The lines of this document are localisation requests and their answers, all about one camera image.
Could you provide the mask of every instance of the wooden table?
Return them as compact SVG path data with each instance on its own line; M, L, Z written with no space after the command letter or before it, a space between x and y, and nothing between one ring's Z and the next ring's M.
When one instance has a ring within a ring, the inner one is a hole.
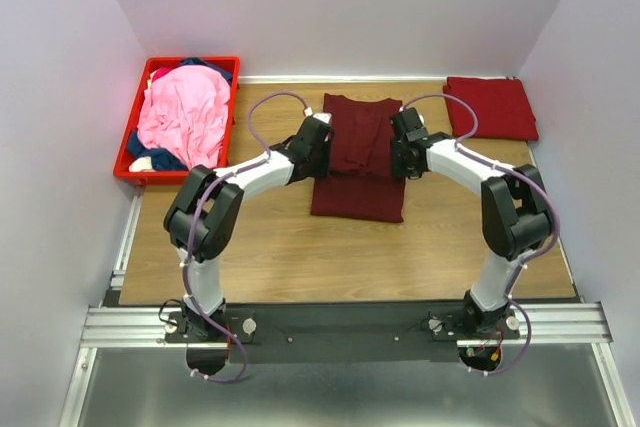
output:
M243 85L238 92L231 164L261 152L247 130L247 112L277 90L301 94L316 111L325 92L375 101L407 101L441 92L440 82ZM430 132L451 132L444 102L417 106ZM297 131L301 106L274 99L255 113L269 143ZM488 157L531 162L525 142L472 139L466 145ZM403 224L309 215L313 180L274 189L244 204L223 253L221 282L230 302L461 299L480 273L487 252L480 201L438 174L407 182ZM162 228L177 187L148 187L129 258L121 304L159 304L182 293L178 257ZM572 297L574 288L560 249L531 263L518 297Z

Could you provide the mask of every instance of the red cloth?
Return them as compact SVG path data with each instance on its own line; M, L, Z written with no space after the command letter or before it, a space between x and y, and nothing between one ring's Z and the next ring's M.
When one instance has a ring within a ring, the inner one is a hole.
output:
M442 91L464 100L476 112L478 131L474 137L538 140L536 118L519 80L449 77ZM445 101L454 137L468 133L473 119L467 109Z
M402 102L358 102L343 95L324 95L335 135L329 176L316 179L312 215L402 222L404 179L391 177L389 117Z

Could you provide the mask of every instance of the red plastic bin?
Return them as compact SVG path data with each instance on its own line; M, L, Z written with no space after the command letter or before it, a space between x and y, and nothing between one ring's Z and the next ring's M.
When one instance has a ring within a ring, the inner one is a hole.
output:
M217 65L218 67L233 74L233 81L231 83L231 97L229 98L229 116L227 119L227 127L224 134L224 140L222 143L222 151L220 152L219 167L226 167L229 159L229 145L231 142L231 126L233 124L233 111L236 104L236 91L238 90L238 73L240 72L240 59L237 57L200 57L202 60ZM136 98L133 101L133 107L131 108L131 114L129 114L129 121L122 137L122 143L120 144L120 151L116 158L116 164L113 167L113 175L117 178L126 180L133 185L167 185L167 184L182 184L187 177L187 171L164 171L164 172L129 172L129 166L135 160L133 155L127 152L127 141L131 132L133 132L138 126L138 119L140 117L140 109L142 109L142 103L144 102L144 91L147 88L147 80L152 72L155 72L160 67L175 68L180 65L180 62L185 57L153 57L147 60L142 72L142 78L140 79L140 85L138 86L138 92Z

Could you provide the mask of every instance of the purple cable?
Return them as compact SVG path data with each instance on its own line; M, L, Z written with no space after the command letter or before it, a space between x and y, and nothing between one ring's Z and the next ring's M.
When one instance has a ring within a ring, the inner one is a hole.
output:
M497 170L498 172L502 172L503 174L508 174L508 175L512 175L513 177L515 177L516 179L518 179L520 182L524 182L525 184L527 184L529 187L531 187L538 195L540 195L540 197L542 197L542 199L547 203L547 205L549 206L549 213L551 215L551 220L553 223L553 230L551 232L551 240L549 242L547 242L544 246L542 246L541 248L534 250L528 254L525 254L524 256L522 256L519 260L518 260L518 265L515 268L511 279L509 279L509 282L507 283L507 287L505 289L505 296L509 299L509 304L512 305L513 307L515 307L516 309L518 309L522 315L524 316L524 320L527 323L527 338L525 340L524 346L522 347L522 350L518 353L518 355L516 356L515 359L513 359L513 361L509 362L508 365L506 365L505 367L501 368L501 369L497 369L494 370L492 372L487 372L487 371L481 371L481 370L477 370L477 369L471 369L475 372L478 373L482 373L483 375L498 375L498 374L502 374L507 372L508 370L511 370L513 367L516 366L516 364L518 364L523 357L525 356L525 354L527 353L527 351L529 350L529 346L531 345L531 336L532 336L532 332L531 332L531 319L529 318L529 315L527 314L527 312L522 308L522 306L520 304L518 304L516 301L514 301L511 298L511 291L513 290L513 287L515 286L518 277L520 276L520 273L522 272L522 270L524 269L524 266L527 264L527 262L540 257L541 255L546 254L547 252L549 252L553 246L556 244L556 242L558 242L558 237L560 236L560 218L558 216L558 211L556 210L555 206L553 205L553 202L551 202L551 199L549 198L549 196L547 195L547 193L544 191L544 189L542 187L540 187L538 184L536 184L533 180L529 179L528 177L525 177L524 175L522 175L520 172L517 172L509 167L505 167L503 165L501 165L498 162L491 162L487 159L485 159L482 156L479 156L478 154L476 154L475 152L468 150L465 146L461 145L460 142L462 142L463 140L468 139L469 137L473 137L473 135L478 131L478 116L476 115L475 111L471 108L471 106L469 104L467 104L464 100L459 99L458 97L454 97L453 95L449 95L449 94L426 94L426 95L421 95L419 97L416 97L415 99L411 99L409 102L407 102L405 105L403 105L402 107L400 107L400 110L404 110L407 107L409 107L411 104L422 100L422 99L428 99L428 98L433 98L433 97L439 97L439 98L445 98L445 99L449 99L452 100L454 102L457 102L458 104L462 105L468 112L469 114L471 114L471 117L473 119L473 128L467 132L466 134L458 137L456 139L455 142L455 148L456 148L456 152L460 152L462 155L464 155L465 157L474 160L482 165L485 165L487 167L490 167L492 169Z
M191 262L193 261L193 244L195 243L196 227L198 225L198 219L200 219L200 216L202 215L202 211L204 209L204 206L206 205L207 201L209 200L209 197L211 196L211 193L214 191L214 189L218 185L220 185L221 182L223 182L224 180L226 180L226 179L228 179L230 177L234 177L235 175L241 174L241 173L246 172L246 171L251 170L251 169L255 169L256 167L260 167L261 165L266 164L269 161L269 159L271 158L271 149L269 148L269 144L267 144L267 142L262 138L262 136L260 134L258 134L258 132L253 127L253 122L251 121L251 116L253 115L253 112L256 110L256 108L259 105L265 103L267 100L272 99L273 97L277 97L277 96L280 96L280 95L288 95L290 97L294 97L294 98L298 99L300 102L302 102L302 105L304 106L304 109L308 109L309 108L309 106L304 101L304 99L302 97L300 97L298 94L294 93L294 92L285 92L285 91L283 91L283 92L274 92L273 94L267 95L266 97L264 97L264 98L260 99L258 102L256 102L253 105L253 107L251 107L251 109L249 109L247 123L248 123L248 127L249 127L249 132L251 132L251 135L253 135L253 137L258 142L260 142L260 145L262 145L262 147L264 147L265 154L267 155L266 158L262 158L262 159L260 159L260 160L258 160L256 162L253 162L252 164L248 164L248 165L245 165L244 167L240 167L235 172L227 172L226 174L221 175L220 177L216 178L213 182L211 182L209 187L207 187L207 189L204 191L204 193L202 194L202 196L198 200L198 203L196 204L196 210L193 213L193 220L191 222L191 226L189 227L189 236L187 238L187 256L186 256L185 261L183 263L184 267L182 269L182 282L184 283L184 290L187 293L187 296L191 299L191 303L195 307L196 312L198 312L198 314L205 321L207 321L207 323L209 323L209 325L213 326L219 332L222 332L229 339L231 339L238 346L240 351L242 352L242 357L243 357L243 360L244 360L243 364L242 364L242 369L240 370L240 372L238 372L238 374L236 374L235 377L230 377L230 378L227 378L227 379L218 379L218 378L214 378L214 377L209 377L208 375L204 375L201 372L198 372L197 370L192 371L193 375L196 375L196 376L200 377L201 379L208 380L210 382L216 382L216 383L219 383L219 384L230 384L230 383L237 382L238 380L240 380L242 378L242 376L244 375L245 371L247 370L247 367L249 366L249 355L247 354L247 350L245 349L244 345L242 345L242 342L240 342L240 340L238 340L238 338L235 335L233 335L233 333L231 333L229 330L227 330L225 327L223 327L222 325L218 324L215 320L211 319L211 317L209 317L204 312L204 309L202 308L202 306L200 305L198 300L193 295L193 290L191 289L191 284L189 282L189 267L191 266Z

